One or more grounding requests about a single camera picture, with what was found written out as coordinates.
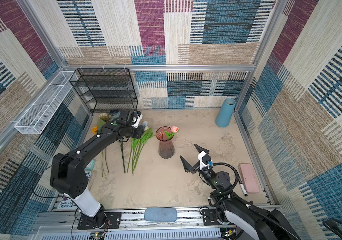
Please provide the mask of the yellow tulip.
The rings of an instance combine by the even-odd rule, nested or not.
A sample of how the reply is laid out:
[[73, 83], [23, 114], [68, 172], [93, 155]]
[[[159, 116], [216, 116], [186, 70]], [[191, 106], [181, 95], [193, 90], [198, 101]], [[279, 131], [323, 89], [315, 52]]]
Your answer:
[[130, 150], [130, 155], [129, 155], [129, 160], [128, 160], [128, 167], [127, 167], [127, 172], [131, 169], [133, 172], [133, 167], [134, 167], [134, 162], [135, 162], [135, 156], [136, 156], [136, 150], [139, 144], [139, 139], [131, 139], [131, 150]]

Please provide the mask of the cream tulip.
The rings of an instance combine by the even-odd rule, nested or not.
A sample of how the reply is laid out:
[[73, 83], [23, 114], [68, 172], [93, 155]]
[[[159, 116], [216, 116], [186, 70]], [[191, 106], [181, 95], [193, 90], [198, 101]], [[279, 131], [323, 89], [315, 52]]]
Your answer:
[[152, 134], [150, 133], [150, 129], [147, 129], [139, 140], [135, 140], [135, 148], [133, 149], [133, 158], [132, 158], [132, 173], [137, 166], [137, 162], [140, 156], [140, 153], [146, 144], [146, 142], [151, 138]]

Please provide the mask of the white tulip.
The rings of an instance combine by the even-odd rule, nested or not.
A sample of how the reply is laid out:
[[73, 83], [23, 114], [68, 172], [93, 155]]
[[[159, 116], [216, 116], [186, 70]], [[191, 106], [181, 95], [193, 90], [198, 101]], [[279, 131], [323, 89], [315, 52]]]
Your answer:
[[133, 173], [136, 169], [136, 166], [137, 166], [137, 162], [138, 162], [138, 159], [140, 157], [140, 154], [141, 154], [141, 151], [144, 147], [144, 145], [148, 142], [148, 140], [150, 138], [152, 138], [153, 136], [153, 131], [152, 129], [148, 129], [144, 132], [144, 134], [141, 136], [140, 140], [139, 140], [139, 144], [138, 144], [138, 147], [137, 147], [137, 150], [136, 150], [136, 156], [135, 156], [135, 162], [134, 162], [134, 167], [133, 167]]

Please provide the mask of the red ribbed glass vase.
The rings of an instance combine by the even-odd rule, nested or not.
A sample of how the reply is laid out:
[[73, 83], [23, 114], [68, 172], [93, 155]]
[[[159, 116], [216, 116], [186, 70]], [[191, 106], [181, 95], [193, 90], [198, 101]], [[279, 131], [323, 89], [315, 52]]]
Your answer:
[[160, 127], [156, 131], [156, 138], [159, 140], [158, 153], [163, 159], [170, 159], [175, 154], [175, 147], [172, 138], [168, 139], [165, 132], [170, 132], [171, 128], [167, 126]]

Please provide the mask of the pink tulip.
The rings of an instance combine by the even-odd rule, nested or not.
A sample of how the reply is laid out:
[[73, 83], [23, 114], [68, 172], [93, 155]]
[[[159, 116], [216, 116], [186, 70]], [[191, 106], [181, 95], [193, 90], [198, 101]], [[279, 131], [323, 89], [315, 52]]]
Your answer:
[[175, 134], [177, 134], [180, 131], [180, 129], [176, 126], [172, 126], [168, 128], [168, 130], [164, 131], [165, 136], [167, 137], [167, 140], [170, 140], [174, 137]]

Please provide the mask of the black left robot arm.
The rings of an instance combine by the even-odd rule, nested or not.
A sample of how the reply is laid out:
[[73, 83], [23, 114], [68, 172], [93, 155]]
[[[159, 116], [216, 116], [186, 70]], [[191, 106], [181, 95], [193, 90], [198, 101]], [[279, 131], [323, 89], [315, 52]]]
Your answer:
[[57, 154], [52, 161], [50, 185], [71, 199], [81, 210], [81, 220], [88, 229], [100, 229], [107, 224], [104, 206], [88, 189], [85, 169], [106, 147], [124, 138], [140, 139], [140, 111], [120, 111], [118, 117], [97, 128], [96, 134], [73, 151]]

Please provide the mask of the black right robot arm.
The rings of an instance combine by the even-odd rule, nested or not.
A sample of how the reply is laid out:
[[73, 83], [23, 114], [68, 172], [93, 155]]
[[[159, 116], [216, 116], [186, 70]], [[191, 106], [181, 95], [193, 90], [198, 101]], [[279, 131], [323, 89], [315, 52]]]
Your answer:
[[248, 202], [234, 192], [240, 183], [236, 168], [227, 163], [213, 163], [209, 150], [195, 144], [198, 162], [190, 165], [180, 156], [185, 172], [198, 173], [213, 191], [208, 203], [214, 208], [218, 222], [234, 224], [254, 240], [298, 240], [300, 237], [285, 216], [278, 210], [267, 211]]

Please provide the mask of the orange and beige flower sprig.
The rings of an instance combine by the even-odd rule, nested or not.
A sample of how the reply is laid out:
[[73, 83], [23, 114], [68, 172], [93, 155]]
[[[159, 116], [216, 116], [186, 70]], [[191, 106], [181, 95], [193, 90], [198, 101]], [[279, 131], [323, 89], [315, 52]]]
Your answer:
[[[110, 114], [103, 113], [99, 116], [97, 120], [96, 126], [92, 128], [92, 133], [96, 135], [99, 133], [102, 129], [102, 126], [105, 125], [109, 120], [111, 119]], [[101, 176], [105, 177], [107, 176], [107, 173], [110, 173], [108, 163], [107, 163], [107, 148], [103, 149], [101, 152]]]

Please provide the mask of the black marker pen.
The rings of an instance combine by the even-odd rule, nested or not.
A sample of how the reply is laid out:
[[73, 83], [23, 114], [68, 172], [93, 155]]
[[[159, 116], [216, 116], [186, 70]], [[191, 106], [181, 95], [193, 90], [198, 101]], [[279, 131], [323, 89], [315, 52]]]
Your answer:
[[248, 193], [247, 193], [247, 191], [246, 191], [246, 189], [245, 189], [245, 186], [244, 186], [244, 184], [243, 184], [243, 182], [242, 182], [242, 178], [241, 178], [241, 177], [239, 177], [239, 185], [240, 185], [240, 187], [241, 187], [241, 190], [242, 190], [242, 192], [243, 192], [243, 195], [244, 195], [245, 197], [247, 197], [247, 196], [248, 196]]

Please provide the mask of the pink case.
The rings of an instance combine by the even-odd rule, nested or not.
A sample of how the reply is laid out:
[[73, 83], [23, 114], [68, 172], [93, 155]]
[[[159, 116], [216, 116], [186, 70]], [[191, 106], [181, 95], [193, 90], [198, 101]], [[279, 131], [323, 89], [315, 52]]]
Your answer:
[[239, 164], [240, 175], [244, 190], [247, 194], [257, 194], [260, 192], [259, 180], [256, 176], [253, 165], [247, 163]]

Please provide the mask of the blue grey sponge pad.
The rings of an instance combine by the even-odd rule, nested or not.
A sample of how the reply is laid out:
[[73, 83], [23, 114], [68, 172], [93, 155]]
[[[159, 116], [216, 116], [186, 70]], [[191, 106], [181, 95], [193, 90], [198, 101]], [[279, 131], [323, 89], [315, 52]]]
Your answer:
[[144, 212], [144, 219], [148, 222], [173, 223], [178, 218], [178, 212], [174, 208], [150, 207]]

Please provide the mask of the small teal box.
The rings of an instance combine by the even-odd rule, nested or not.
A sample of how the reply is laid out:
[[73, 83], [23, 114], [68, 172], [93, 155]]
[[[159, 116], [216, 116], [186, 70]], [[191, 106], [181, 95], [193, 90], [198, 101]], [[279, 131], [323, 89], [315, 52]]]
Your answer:
[[95, 165], [95, 160], [91, 160], [90, 163], [86, 166], [85, 171], [93, 171]]

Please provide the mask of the colourful paperback book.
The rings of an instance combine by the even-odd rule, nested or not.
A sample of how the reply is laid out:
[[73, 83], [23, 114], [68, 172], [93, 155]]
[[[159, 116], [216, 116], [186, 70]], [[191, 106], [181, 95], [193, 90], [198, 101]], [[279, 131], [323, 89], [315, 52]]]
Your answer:
[[61, 201], [56, 208], [59, 211], [74, 211], [76, 209], [77, 206], [70, 199]]

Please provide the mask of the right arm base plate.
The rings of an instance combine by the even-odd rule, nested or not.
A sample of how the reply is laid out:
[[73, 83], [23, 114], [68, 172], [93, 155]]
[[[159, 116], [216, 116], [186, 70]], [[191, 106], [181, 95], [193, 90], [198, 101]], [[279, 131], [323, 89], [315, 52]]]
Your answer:
[[200, 208], [199, 212], [203, 217], [204, 226], [224, 226], [229, 224], [219, 219], [215, 209], [203, 207]]

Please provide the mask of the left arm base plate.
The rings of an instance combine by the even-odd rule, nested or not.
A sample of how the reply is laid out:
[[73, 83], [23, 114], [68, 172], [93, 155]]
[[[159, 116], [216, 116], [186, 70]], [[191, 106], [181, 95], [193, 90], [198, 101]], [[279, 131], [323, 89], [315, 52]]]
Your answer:
[[122, 212], [100, 212], [94, 217], [80, 215], [78, 230], [118, 229]]

